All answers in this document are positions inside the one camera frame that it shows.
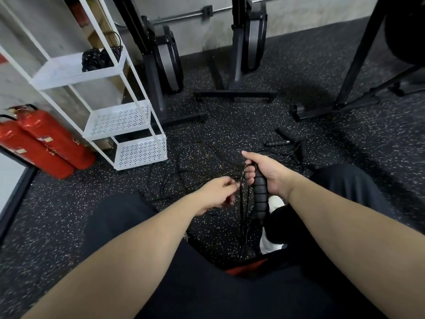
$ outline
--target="white shoe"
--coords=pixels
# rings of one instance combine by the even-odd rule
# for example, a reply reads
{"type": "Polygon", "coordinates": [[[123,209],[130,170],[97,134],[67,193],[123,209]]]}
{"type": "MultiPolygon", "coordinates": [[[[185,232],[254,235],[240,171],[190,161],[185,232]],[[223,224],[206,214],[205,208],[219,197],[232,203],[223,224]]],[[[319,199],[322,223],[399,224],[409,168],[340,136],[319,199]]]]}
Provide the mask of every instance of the white shoe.
{"type": "MultiPolygon", "coordinates": [[[[270,213],[274,212],[279,207],[285,206],[284,201],[278,196],[269,197],[269,211],[270,213]]],[[[261,254],[267,254],[270,252],[278,251],[283,248],[286,248],[287,244],[275,244],[267,239],[266,230],[263,227],[263,234],[260,239],[260,251],[261,254]]]]}

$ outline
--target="black pants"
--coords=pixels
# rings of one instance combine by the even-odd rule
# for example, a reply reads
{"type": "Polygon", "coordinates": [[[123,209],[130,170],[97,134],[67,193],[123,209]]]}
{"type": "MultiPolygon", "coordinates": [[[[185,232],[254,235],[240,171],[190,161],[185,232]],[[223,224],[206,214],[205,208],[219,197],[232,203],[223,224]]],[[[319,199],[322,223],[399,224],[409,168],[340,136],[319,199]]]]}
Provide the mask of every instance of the black pants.
{"type": "MultiPolygon", "coordinates": [[[[326,167],[311,180],[383,214],[390,211],[372,179],[354,166],[326,167]]],[[[88,220],[84,256],[156,213],[136,193],[104,199],[88,220]]],[[[267,236],[270,233],[274,240],[289,242],[284,264],[257,279],[233,277],[182,240],[139,315],[185,319],[382,316],[326,257],[290,206],[275,210],[272,216],[280,225],[265,224],[267,236]]]]}

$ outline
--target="red cylinder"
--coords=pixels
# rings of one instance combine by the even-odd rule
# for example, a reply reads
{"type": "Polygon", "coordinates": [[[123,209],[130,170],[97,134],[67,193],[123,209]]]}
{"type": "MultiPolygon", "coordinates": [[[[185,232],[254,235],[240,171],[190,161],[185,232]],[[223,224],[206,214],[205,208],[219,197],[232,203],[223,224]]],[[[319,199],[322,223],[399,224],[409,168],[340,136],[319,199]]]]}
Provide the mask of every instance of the red cylinder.
{"type": "Polygon", "coordinates": [[[0,144],[3,147],[57,179],[63,179],[72,174],[73,166],[20,128],[16,119],[3,114],[0,114],[0,117],[10,119],[0,123],[0,144]]]}
{"type": "Polygon", "coordinates": [[[14,107],[19,125],[44,145],[58,153],[77,169],[86,169],[96,159],[93,152],[74,140],[59,122],[46,111],[38,110],[28,104],[14,107]]]}

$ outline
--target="person's left hand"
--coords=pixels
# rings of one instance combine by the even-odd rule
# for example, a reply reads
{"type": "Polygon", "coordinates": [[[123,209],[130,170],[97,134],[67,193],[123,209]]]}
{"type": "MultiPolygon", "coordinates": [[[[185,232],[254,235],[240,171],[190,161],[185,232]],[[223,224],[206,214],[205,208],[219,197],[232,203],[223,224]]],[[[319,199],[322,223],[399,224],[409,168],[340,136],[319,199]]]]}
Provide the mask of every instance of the person's left hand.
{"type": "Polygon", "coordinates": [[[233,206],[235,204],[234,193],[239,189],[239,185],[240,183],[231,177],[215,178],[204,184],[191,194],[201,207],[201,210],[196,215],[203,215],[208,209],[213,207],[233,206]]]}

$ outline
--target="white shelf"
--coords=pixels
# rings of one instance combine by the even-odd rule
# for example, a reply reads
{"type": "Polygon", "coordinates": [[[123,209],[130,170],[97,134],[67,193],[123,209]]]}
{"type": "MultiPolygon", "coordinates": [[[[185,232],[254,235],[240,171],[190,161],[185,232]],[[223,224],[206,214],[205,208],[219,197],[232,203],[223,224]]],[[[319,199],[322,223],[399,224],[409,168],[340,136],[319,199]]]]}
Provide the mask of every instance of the white shelf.
{"type": "Polygon", "coordinates": [[[151,124],[149,105],[146,100],[139,104],[144,119],[134,102],[93,111],[85,126],[84,138],[93,141],[147,129],[151,124]]]}
{"type": "Polygon", "coordinates": [[[122,48],[118,66],[86,71],[82,70],[82,53],[74,53],[49,59],[34,75],[30,83],[38,91],[66,86],[99,78],[119,75],[125,63],[127,51],[122,48]]]}
{"type": "Polygon", "coordinates": [[[153,136],[122,142],[116,148],[114,168],[123,170],[167,160],[167,137],[160,134],[157,138],[165,155],[162,155],[153,136]]]}

